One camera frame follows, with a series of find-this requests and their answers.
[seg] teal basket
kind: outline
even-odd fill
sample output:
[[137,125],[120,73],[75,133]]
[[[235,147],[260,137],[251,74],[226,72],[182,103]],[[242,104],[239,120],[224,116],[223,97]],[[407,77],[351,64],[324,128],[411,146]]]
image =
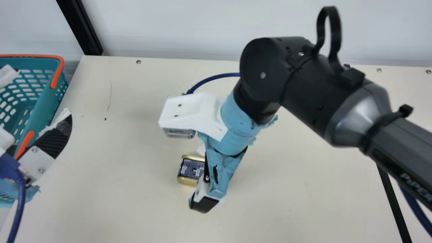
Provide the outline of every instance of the teal basket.
[[[62,57],[50,55],[0,55],[0,67],[20,70],[11,84],[0,89],[0,128],[15,138],[19,157],[48,126],[67,89]],[[0,192],[0,205],[15,199]]]

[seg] white table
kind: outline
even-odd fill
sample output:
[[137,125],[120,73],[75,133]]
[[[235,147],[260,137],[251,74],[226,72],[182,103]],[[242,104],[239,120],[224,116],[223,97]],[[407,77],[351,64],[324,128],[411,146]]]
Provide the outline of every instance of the white table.
[[[193,188],[176,175],[181,155],[200,141],[168,138],[157,121],[168,96],[236,72],[238,63],[137,59],[82,58],[59,108],[73,113],[72,135],[38,181],[41,193],[26,205],[17,243],[401,241],[376,165],[357,149],[331,147],[284,109],[248,149],[225,205],[191,211]],[[411,119],[432,128],[432,75],[424,68],[359,68],[388,88],[393,109],[410,104]],[[236,81],[199,91],[226,95]],[[413,242],[430,240],[395,191]]]

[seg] cable connector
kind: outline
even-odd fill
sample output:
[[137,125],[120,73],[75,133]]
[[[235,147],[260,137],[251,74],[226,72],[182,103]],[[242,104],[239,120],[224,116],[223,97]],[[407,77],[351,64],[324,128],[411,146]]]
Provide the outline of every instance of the cable connector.
[[20,166],[21,164],[18,161],[3,152],[3,155],[0,156],[0,178],[14,181],[22,179],[23,175],[20,172]]

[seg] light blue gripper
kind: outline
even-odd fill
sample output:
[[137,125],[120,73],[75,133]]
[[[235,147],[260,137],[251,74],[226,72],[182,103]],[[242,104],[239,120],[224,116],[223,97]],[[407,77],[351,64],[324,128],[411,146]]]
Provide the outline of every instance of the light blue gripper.
[[198,134],[206,146],[210,175],[207,194],[216,198],[226,195],[229,181],[245,154],[243,150],[253,144],[261,129],[271,126],[277,120],[276,115],[265,124],[257,124],[240,109],[234,100],[233,92],[223,103],[221,116],[228,132],[220,142],[206,134]]

